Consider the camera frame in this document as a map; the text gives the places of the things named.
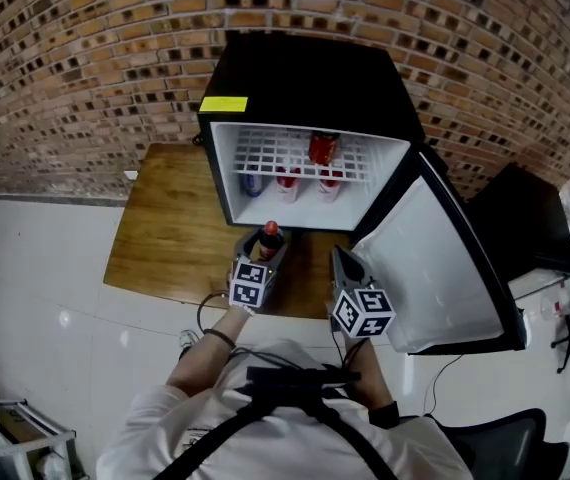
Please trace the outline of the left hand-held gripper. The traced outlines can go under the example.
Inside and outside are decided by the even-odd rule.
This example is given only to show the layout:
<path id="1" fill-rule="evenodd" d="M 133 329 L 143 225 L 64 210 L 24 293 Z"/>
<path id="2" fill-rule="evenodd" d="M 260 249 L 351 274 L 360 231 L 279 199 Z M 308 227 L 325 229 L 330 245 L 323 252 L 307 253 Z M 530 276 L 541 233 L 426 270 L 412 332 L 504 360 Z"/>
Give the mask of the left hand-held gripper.
<path id="1" fill-rule="evenodd" d="M 252 261 L 261 228 L 252 228 L 235 243 L 235 260 L 229 283 L 229 302 L 250 314 L 262 313 L 273 290 L 276 275 L 288 249 L 282 237 L 269 261 Z"/>

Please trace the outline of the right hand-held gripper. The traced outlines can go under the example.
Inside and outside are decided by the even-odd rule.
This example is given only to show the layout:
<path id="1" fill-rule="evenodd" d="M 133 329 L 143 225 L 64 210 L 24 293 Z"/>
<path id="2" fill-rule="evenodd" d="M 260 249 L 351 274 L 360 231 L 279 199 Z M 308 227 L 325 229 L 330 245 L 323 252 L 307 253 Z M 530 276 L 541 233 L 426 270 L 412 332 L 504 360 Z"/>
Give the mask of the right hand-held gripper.
<path id="1" fill-rule="evenodd" d="M 359 258 L 334 245 L 331 253 L 334 302 L 332 319 L 353 339 L 383 335 L 396 311 L 381 283 L 366 274 Z"/>

